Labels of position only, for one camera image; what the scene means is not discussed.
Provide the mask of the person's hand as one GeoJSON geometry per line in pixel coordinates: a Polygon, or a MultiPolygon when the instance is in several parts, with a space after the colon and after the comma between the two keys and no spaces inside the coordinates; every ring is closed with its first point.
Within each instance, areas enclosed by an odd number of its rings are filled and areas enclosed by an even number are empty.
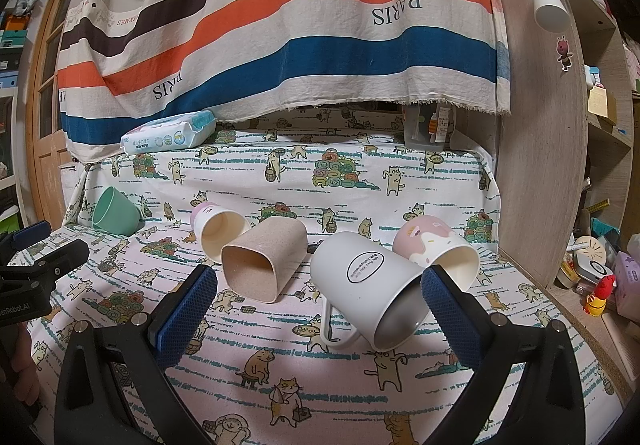
{"type": "Polygon", "coordinates": [[[32,337],[25,323],[19,324],[17,328],[18,337],[11,365],[18,374],[18,378],[13,392],[19,402],[32,406],[39,399],[40,393],[37,367],[30,353],[32,351],[32,337]]]}

